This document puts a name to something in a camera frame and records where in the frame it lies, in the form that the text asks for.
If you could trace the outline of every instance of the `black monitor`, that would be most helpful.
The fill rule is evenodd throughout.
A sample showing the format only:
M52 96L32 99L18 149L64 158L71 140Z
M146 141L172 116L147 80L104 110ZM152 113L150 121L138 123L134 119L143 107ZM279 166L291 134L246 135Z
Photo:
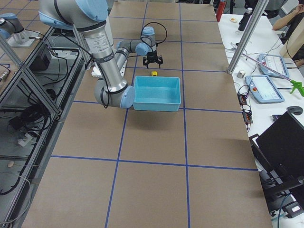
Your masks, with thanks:
M275 170L282 181L304 176L304 127L291 113L284 113L256 143L270 164L268 169ZM304 207L304 186L290 191Z

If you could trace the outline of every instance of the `gray robot arm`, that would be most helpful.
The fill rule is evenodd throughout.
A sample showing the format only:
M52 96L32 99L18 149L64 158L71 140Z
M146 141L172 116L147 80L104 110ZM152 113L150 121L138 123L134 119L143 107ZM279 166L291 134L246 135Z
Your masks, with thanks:
M95 98L104 106L129 108L135 90L120 74L129 53L136 51L146 55L156 48L154 31L144 35L144 42L120 42L114 53L105 31L108 17L106 0L40 0L40 20L61 29L73 29L82 33L104 78L95 87Z
M22 24L13 13L4 13L0 15L0 36L4 39L13 35L15 41L22 44L29 40Z

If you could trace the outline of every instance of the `black bottle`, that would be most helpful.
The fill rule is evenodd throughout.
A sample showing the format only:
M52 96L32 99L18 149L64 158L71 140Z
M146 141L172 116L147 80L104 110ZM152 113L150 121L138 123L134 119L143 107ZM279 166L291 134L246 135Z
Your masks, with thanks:
M247 12L244 13L244 16L243 16L242 20L239 22L238 30L240 30L240 31L245 30L246 25L247 25L247 23L249 21L249 18L251 16L251 12L252 12L252 8L248 8Z

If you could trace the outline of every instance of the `yellow object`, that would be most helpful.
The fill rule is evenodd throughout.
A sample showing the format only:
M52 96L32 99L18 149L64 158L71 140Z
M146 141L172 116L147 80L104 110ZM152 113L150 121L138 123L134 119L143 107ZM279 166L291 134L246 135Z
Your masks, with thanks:
M152 71L151 76L157 76L157 71Z
M230 18L230 21L233 22L233 23L237 23L238 20L235 19L235 18Z

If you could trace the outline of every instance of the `blue plastic bin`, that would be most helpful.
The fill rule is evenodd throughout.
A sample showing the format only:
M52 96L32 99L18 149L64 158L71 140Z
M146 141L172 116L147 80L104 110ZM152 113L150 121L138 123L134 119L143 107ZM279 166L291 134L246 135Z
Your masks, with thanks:
M177 112L181 104L178 77L135 77L135 110Z

